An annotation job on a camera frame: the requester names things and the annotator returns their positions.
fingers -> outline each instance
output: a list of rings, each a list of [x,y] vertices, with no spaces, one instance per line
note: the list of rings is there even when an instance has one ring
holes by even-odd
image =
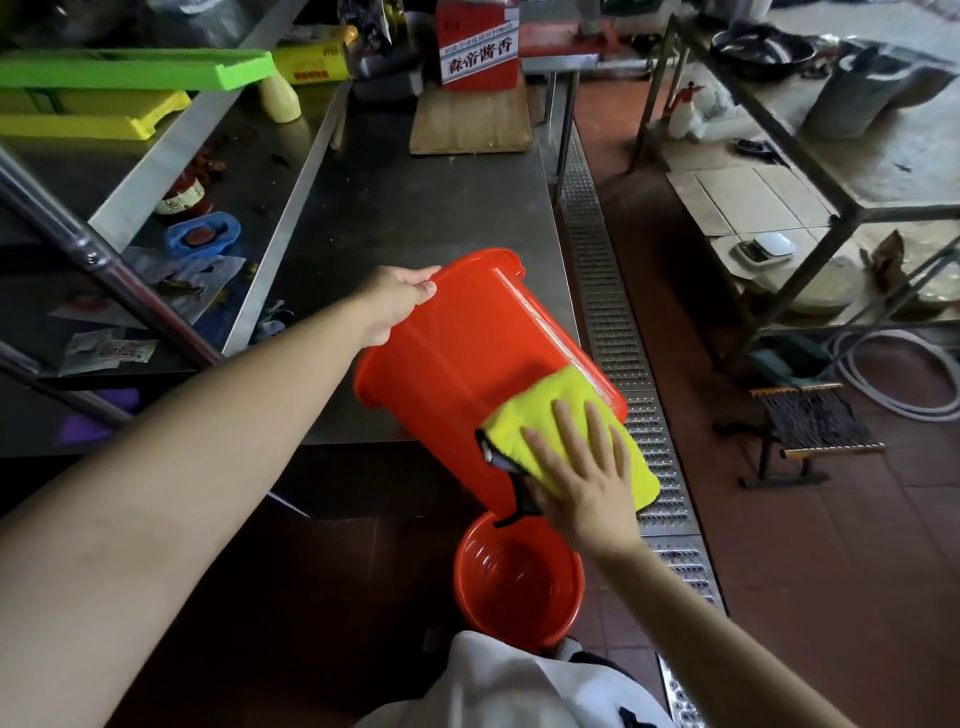
[[[570,410],[563,400],[553,400],[553,419],[557,422],[557,429],[560,431],[560,439],[564,443],[566,456],[573,466],[574,472],[582,477],[588,477],[596,468],[593,460],[593,453],[587,445],[587,441],[577,430],[577,425],[570,416]]]
[[[426,303],[432,299],[433,295],[437,292],[437,284],[432,280],[425,280],[423,283],[418,283],[414,288],[420,294],[420,300],[417,301],[417,305]]]
[[[428,268],[420,268],[416,271],[409,268],[397,268],[395,265],[384,266],[387,270],[396,276],[401,283],[408,285],[419,285],[426,282],[433,274],[440,270],[439,265],[431,265]]]
[[[563,505],[535,478],[525,478],[524,483],[544,517],[554,525],[559,525],[564,517]]]
[[[616,463],[616,474],[627,485],[630,485],[630,450],[623,439],[623,435],[611,425],[610,435],[613,440],[613,460]]]
[[[582,483],[570,464],[556,450],[551,448],[549,443],[536,430],[530,427],[521,427],[520,435],[530,451],[534,453],[534,458],[543,468],[543,471],[560,488],[563,498],[565,500],[575,500],[581,493]]]
[[[595,402],[588,401],[584,404],[584,412],[587,414],[587,432],[589,433],[590,450],[593,452],[593,458],[600,470],[607,475],[615,475],[616,463],[613,459],[613,446],[610,443],[610,433],[600,416],[600,408],[597,407]]]

kitchen counter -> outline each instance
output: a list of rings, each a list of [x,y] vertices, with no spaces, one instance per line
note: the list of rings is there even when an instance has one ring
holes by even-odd
[[[443,265],[504,247],[579,341],[540,152],[414,158],[412,125],[412,112],[348,118],[343,148],[324,159],[268,302],[283,299],[299,320],[343,298],[376,265]],[[386,410],[356,399],[351,372],[303,443],[409,439]]]

left arm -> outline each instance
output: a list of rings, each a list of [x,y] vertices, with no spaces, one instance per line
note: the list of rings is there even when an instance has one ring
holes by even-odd
[[[197,375],[0,522],[4,722],[99,728],[365,346],[436,290],[380,268]]]

hand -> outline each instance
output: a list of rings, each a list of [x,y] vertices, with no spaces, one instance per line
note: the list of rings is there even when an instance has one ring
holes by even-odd
[[[381,265],[373,271],[352,296],[363,306],[366,320],[370,322],[361,345],[378,347],[386,344],[391,327],[437,292],[437,284],[428,279],[439,270],[439,265],[418,271]]]
[[[604,425],[593,402],[588,401],[584,409],[589,444],[577,431],[566,403],[553,402],[569,462],[535,430],[524,427],[521,434],[563,495],[554,497],[528,478],[534,501],[571,546],[600,562],[628,553],[642,541],[630,490],[630,451],[620,433]]]

red bucket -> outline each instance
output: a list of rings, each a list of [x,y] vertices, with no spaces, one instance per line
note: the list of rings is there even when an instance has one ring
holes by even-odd
[[[627,402],[523,285],[516,254],[479,251],[438,272],[434,297],[361,356],[357,399],[384,406],[498,517],[515,510],[506,473],[474,432],[509,398],[573,363],[620,422]]]
[[[556,646],[584,600],[584,566],[545,519],[494,528],[486,513],[457,547],[453,595],[473,629],[530,652]]]

